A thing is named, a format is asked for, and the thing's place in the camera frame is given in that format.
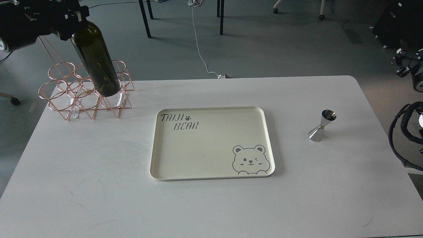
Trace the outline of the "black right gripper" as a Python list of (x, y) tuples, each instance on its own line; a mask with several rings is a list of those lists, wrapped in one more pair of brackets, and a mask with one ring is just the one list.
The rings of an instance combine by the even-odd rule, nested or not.
[(399, 77), (405, 77), (411, 72), (411, 81), (413, 89), (417, 92), (423, 92), (423, 49), (415, 53), (410, 50), (399, 48), (396, 51), (396, 57), (392, 57), (392, 66), (395, 74)]

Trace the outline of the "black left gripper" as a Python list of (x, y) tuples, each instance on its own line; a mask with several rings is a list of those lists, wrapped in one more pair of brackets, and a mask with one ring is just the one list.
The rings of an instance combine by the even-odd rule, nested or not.
[(88, 6), (81, 6), (78, 0), (11, 0), (10, 36), (55, 34), (67, 41), (86, 27), (88, 16)]

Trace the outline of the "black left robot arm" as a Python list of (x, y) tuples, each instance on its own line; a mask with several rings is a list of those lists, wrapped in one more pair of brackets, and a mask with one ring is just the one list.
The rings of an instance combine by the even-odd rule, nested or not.
[(50, 34), (66, 41), (86, 26), (89, 15), (78, 0), (2, 0), (1, 50), (10, 53)]

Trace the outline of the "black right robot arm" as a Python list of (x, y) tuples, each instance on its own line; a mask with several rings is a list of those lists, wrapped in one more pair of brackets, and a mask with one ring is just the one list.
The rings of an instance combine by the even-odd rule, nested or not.
[[(416, 53), (409, 53), (403, 48), (399, 48), (396, 51), (396, 55), (392, 57), (391, 64), (395, 70), (395, 74), (400, 77), (405, 77), (408, 73), (411, 73), (411, 80), (413, 84), (413, 89), (417, 92), (423, 91), (423, 59), (422, 59), (422, 49), (419, 49)], [(413, 169), (422, 171), (422, 167), (413, 164), (407, 159), (403, 158), (395, 149), (393, 144), (393, 130), (397, 124), (399, 118), (401, 118), (400, 129), (402, 134), (411, 142), (422, 144), (422, 138), (412, 135), (408, 130), (408, 123), (411, 119), (411, 116), (414, 112), (419, 113), (419, 124), (422, 126), (422, 108), (423, 103), (421, 101), (416, 101), (412, 104), (404, 105), (399, 112), (395, 115), (390, 128), (388, 130), (388, 142), (390, 148), (393, 151), (393, 154), (402, 162), (403, 165), (409, 166)]]

